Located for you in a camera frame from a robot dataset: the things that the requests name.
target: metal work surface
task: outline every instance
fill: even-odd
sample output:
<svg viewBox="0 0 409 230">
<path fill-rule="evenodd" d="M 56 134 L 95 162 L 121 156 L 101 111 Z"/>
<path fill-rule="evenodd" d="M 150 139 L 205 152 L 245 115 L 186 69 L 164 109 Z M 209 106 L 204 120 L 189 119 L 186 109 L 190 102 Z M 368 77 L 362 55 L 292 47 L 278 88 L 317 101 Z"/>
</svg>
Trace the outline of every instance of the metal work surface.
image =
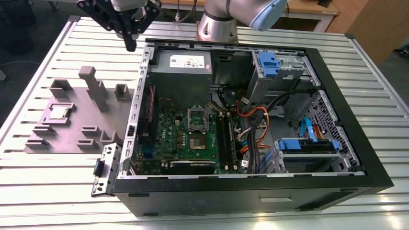
<svg viewBox="0 0 409 230">
<path fill-rule="evenodd" d="M 136 218 L 117 198 L 91 198 L 100 154 L 27 154 L 23 150 L 52 94 L 53 79 L 85 86 L 95 66 L 107 88 L 134 89 L 148 37 L 196 40 L 193 24 L 153 23 L 128 53 L 89 18 L 68 22 L 0 130 L 0 226 L 87 229 L 409 229 L 409 114 L 360 45 L 342 34 L 238 28 L 241 43 L 317 48 L 384 163 L 394 187 L 324 211 Z"/>
</svg>

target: power supply label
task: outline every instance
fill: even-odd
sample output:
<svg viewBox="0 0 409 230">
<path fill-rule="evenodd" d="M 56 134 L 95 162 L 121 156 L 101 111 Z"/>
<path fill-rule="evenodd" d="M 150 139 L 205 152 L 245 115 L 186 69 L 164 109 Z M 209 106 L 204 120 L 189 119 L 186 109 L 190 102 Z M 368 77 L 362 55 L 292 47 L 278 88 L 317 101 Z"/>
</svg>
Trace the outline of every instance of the power supply label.
<svg viewBox="0 0 409 230">
<path fill-rule="evenodd" d="M 172 68 L 205 68 L 204 60 L 204 56 L 172 55 L 169 65 Z"/>
</svg>

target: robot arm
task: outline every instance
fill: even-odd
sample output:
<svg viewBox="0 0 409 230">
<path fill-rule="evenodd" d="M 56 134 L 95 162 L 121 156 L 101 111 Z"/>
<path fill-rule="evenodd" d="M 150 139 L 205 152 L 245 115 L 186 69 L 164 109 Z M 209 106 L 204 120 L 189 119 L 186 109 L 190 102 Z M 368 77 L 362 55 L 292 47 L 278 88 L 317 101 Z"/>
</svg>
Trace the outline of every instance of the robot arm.
<svg viewBox="0 0 409 230">
<path fill-rule="evenodd" d="M 136 49 L 136 39 L 158 15 L 158 0 L 79 0 L 77 6 L 105 28 L 115 30 L 129 52 Z"/>
<path fill-rule="evenodd" d="M 285 10 L 286 0 L 206 0 L 198 24 L 202 41 L 236 42 L 236 20 L 252 29 L 272 27 Z"/>
<path fill-rule="evenodd" d="M 256 30 L 266 30 L 276 23 L 286 0 L 206 0 L 198 24 L 198 38 L 204 41 L 236 42 L 236 19 Z M 136 39 L 158 15 L 160 0 L 79 0 L 77 6 L 105 28 L 115 30 L 129 52 Z"/>
</svg>

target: ram slot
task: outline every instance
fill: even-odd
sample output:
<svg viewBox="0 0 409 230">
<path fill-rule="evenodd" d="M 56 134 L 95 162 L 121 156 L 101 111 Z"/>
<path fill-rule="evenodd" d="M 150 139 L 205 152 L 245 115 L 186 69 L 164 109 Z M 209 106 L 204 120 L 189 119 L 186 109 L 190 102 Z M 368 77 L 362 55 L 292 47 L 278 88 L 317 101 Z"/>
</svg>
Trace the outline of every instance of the ram slot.
<svg viewBox="0 0 409 230">
<path fill-rule="evenodd" d="M 222 134 L 224 134 L 224 146 L 225 146 L 225 153 L 226 153 L 226 165 L 229 169 L 233 169 L 233 154 L 232 154 L 232 141 L 230 141 L 230 122 L 229 117 L 222 117 Z"/>
<path fill-rule="evenodd" d="M 230 154 L 229 156 L 232 157 L 230 163 L 232 163 L 232 169 L 236 169 L 236 163 L 237 163 L 237 156 L 236 156 L 236 137 L 234 137 L 234 125 L 233 125 L 233 119 L 232 115 L 229 115 L 229 141 L 230 141 Z"/>
<path fill-rule="evenodd" d="M 217 129 L 217 145 L 218 145 L 218 160 L 220 168 L 224 169 L 226 164 L 226 149 L 225 149 L 225 136 L 222 128 L 222 117 L 218 117 L 216 120 L 216 129 Z"/>
</svg>

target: blue plastic latch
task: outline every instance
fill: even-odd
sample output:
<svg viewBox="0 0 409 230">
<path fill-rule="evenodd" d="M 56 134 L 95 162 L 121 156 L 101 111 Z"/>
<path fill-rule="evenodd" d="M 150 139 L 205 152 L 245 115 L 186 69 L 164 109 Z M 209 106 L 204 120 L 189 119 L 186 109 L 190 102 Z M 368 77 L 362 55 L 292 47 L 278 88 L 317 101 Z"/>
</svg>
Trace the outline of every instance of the blue plastic latch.
<svg viewBox="0 0 409 230">
<path fill-rule="evenodd" d="M 285 139 L 278 141 L 280 150 L 300 150 L 301 145 L 297 139 Z"/>
<path fill-rule="evenodd" d="M 285 143 L 284 143 L 282 140 L 278 140 L 278 148 L 280 148 L 280 150 L 285 149 Z"/>
<path fill-rule="evenodd" d="M 277 59 L 276 54 L 273 52 L 258 52 L 258 61 L 264 77 L 276 77 L 280 71 L 280 60 Z"/>
<path fill-rule="evenodd" d="M 334 148 L 334 151 L 337 152 L 340 150 L 340 143 L 337 140 L 332 140 L 332 145 L 333 145 L 333 148 Z"/>
</svg>

